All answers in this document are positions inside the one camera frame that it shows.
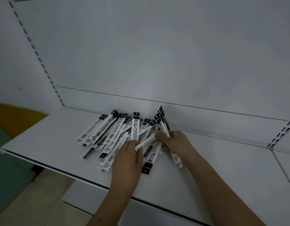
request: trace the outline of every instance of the person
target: person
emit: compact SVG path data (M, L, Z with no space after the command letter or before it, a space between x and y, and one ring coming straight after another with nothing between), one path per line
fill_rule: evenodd
M181 131L169 138L157 131L157 137L190 171L215 226L265 226L255 213L231 190L210 164L196 151ZM116 152L108 194L87 226L116 226L139 182L142 151L135 155L138 141L126 141Z

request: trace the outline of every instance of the person's right hand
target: person's right hand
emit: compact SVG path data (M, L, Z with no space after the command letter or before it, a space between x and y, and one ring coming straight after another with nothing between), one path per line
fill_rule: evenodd
M188 157L190 157L192 153L194 153L194 151L196 151L192 144L189 142L186 135L181 131L172 131L173 136L171 138L166 136L166 134L162 133L161 131L156 131L155 133L157 137L164 144L166 144L173 153L181 158L183 163L188 159Z

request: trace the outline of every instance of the person's left arm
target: person's left arm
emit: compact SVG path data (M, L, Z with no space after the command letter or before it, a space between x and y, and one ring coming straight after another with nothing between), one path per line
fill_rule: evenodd
M135 155L136 140L125 141L116 152L112 165L112 177L108 194L90 219L87 226L116 226L139 182L143 156Z

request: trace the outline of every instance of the green surface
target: green surface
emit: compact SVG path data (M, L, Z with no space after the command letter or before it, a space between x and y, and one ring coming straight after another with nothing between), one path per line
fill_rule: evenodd
M0 128L0 147L11 138ZM36 175L34 164L0 153L0 213L20 194Z

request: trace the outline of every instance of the floor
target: floor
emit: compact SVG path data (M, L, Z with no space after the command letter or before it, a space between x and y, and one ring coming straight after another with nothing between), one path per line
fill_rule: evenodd
M0 226L85 226L91 216L61 202L73 182L44 169L0 214Z

